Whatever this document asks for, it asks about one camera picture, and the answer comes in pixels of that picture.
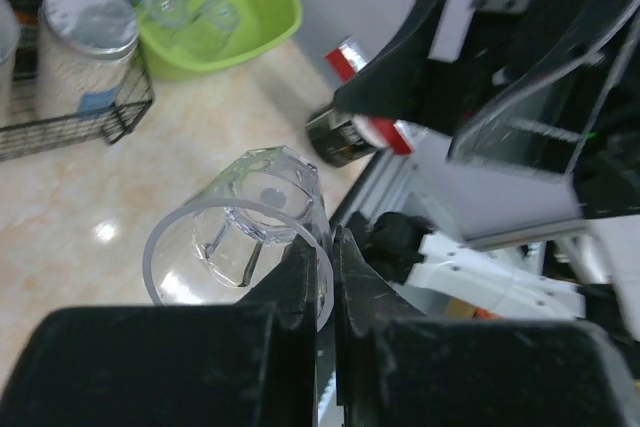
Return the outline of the small glass bowl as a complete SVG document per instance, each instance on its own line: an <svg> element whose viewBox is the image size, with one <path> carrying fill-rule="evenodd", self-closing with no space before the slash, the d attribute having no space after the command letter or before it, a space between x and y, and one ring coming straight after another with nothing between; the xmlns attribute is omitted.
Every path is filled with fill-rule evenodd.
<svg viewBox="0 0 640 427"><path fill-rule="evenodd" d="M179 30L190 20L186 0L141 0L138 7L141 24Z"/></svg>

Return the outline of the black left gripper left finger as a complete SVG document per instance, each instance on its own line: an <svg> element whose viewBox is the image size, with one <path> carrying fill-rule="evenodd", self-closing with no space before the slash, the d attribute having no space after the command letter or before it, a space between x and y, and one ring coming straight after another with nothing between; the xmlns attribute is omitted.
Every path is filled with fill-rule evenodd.
<svg viewBox="0 0 640 427"><path fill-rule="evenodd" d="M48 314L1 395L5 426L313 426L316 255L296 239L229 305Z"/></svg>

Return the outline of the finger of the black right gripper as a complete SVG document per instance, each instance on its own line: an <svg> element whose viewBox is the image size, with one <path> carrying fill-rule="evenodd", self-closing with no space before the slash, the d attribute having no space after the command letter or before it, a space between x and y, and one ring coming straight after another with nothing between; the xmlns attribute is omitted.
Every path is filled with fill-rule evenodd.
<svg viewBox="0 0 640 427"><path fill-rule="evenodd" d="M393 38L369 62L391 100L384 110L437 132L448 132L450 121L434 98L441 63L429 54L447 0L414 0Z"/></svg>

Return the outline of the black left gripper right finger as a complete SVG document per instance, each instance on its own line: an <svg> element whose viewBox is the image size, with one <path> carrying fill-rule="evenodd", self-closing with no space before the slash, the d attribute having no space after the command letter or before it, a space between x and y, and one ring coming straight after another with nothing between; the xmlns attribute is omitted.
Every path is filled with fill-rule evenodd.
<svg viewBox="0 0 640 427"><path fill-rule="evenodd" d="M626 363L584 321L449 321L399 296L352 233L333 244L337 401L348 426L635 426Z"/></svg>

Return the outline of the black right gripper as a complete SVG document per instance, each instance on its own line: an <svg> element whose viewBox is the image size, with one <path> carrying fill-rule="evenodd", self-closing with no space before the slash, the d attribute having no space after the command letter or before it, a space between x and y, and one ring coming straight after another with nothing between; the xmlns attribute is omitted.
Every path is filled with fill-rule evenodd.
<svg viewBox="0 0 640 427"><path fill-rule="evenodd" d="M450 160L570 177L582 215L639 211L639 0L479 0L513 18L479 51Z"/></svg>

